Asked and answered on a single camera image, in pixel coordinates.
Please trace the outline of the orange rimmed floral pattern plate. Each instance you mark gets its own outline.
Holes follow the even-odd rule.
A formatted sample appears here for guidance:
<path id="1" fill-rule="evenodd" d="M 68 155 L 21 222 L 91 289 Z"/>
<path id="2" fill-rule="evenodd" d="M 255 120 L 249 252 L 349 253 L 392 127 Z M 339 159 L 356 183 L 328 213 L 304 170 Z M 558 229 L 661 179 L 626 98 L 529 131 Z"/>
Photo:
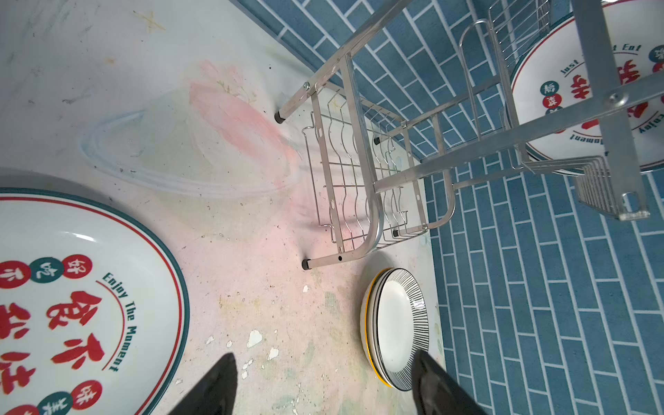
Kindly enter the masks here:
<path id="1" fill-rule="evenodd" d="M 374 307 L 374 304 L 373 304 L 374 299 L 373 299 L 373 298 L 374 298 L 374 295 L 373 295 L 373 294 L 374 294 L 374 292 L 375 292 L 375 288 L 377 287 L 378 283 L 380 283 L 380 282 L 377 282 L 376 285 L 375 285 L 375 287 L 373 288 L 373 291 L 372 291 L 372 294 L 371 294 L 371 297 L 370 297 L 371 302 L 370 302 L 370 308 L 369 308 L 368 317 L 369 317 L 369 321 L 370 321 L 370 323 L 369 323 L 369 340 L 371 341 L 371 346 L 370 346 L 370 348 L 371 348 L 371 352 L 372 352 L 372 355 L 373 355 L 373 360 L 375 361 L 375 364 L 377 365 L 377 368 L 378 368 L 378 369 L 380 370 L 380 372 L 384 375 L 384 373 L 383 373 L 383 371 L 382 371 L 382 368 L 381 368 L 381 366 L 380 366 L 380 360 L 377 358 L 377 352 L 375 351 L 375 342 L 374 342 L 374 339 L 373 339 L 373 337 L 374 337 L 374 330 L 373 330 L 373 329 L 374 329 L 374 325 L 373 325 L 373 324 L 374 324 L 374 322 L 373 322 L 373 320 L 374 320 L 374 317 L 373 317 L 373 307 Z"/>

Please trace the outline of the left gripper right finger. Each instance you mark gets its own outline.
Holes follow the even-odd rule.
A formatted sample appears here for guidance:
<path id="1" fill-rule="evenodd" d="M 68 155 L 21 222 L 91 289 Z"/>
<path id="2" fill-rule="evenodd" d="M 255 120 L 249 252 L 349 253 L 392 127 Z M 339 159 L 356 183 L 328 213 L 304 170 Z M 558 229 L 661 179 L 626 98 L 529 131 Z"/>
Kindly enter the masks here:
<path id="1" fill-rule="evenodd" d="M 414 355 L 412 387 L 418 414 L 486 414 L 486 411 L 423 350 L 418 350 Z"/>

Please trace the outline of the green rimmed red text plate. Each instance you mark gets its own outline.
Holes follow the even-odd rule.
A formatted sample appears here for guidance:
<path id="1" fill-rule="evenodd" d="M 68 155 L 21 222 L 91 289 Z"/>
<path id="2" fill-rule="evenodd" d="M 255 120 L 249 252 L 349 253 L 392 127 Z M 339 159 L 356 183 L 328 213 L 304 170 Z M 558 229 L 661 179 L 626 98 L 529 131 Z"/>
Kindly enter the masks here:
<path id="1" fill-rule="evenodd" d="M 2 189 L 2 413 L 152 413 L 189 326 L 183 272 L 145 225 L 80 196 Z"/>

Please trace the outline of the yellow rimmed polka dot plate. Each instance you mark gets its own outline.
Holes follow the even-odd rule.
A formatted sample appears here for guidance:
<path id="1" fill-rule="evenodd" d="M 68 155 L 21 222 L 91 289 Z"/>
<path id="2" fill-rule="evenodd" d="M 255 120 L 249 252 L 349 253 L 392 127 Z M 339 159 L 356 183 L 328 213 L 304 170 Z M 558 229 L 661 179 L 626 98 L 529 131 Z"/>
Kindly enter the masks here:
<path id="1" fill-rule="evenodd" d="M 373 373 L 375 376 L 380 380 L 382 384 L 384 384 L 386 387 L 393 388 L 393 385 L 387 380 L 387 378 L 380 372 L 380 370 L 377 368 L 377 365 L 375 364 L 372 352 L 371 352 L 371 341 L 369 340 L 369 308 L 370 308 L 370 297 L 372 294 L 372 291 L 376 285 L 377 282 L 380 282 L 382 280 L 383 276 L 390 271 L 390 268 L 385 268 L 381 270 L 371 281 L 369 284 L 368 288 L 366 289 L 364 293 L 363 300 L 361 301 L 361 311 L 359 314 L 359 327 L 360 327 L 360 333 L 361 333 L 361 347 L 362 350 L 368 360 L 369 366 L 372 368 Z"/>

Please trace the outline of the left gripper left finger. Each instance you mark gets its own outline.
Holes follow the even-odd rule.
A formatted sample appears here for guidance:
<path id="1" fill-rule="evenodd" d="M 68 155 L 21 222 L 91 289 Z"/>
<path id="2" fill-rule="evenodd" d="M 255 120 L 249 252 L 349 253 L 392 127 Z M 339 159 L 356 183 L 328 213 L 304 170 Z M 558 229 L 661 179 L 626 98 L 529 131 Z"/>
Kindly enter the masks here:
<path id="1" fill-rule="evenodd" d="M 238 391 L 233 353 L 226 353 L 170 411 L 171 415 L 231 415 Z"/>

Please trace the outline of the white plate black striped rim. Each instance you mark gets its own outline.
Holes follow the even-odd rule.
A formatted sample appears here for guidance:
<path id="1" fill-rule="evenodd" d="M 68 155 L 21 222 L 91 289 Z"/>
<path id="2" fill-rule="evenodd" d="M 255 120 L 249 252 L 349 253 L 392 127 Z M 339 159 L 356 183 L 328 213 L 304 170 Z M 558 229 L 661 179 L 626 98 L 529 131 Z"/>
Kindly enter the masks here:
<path id="1" fill-rule="evenodd" d="M 408 392 L 414 355 L 429 349 L 429 321 L 415 276 L 404 268 L 390 269 L 373 293 L 373 341 L 384 375 L 395 389 Z"/>

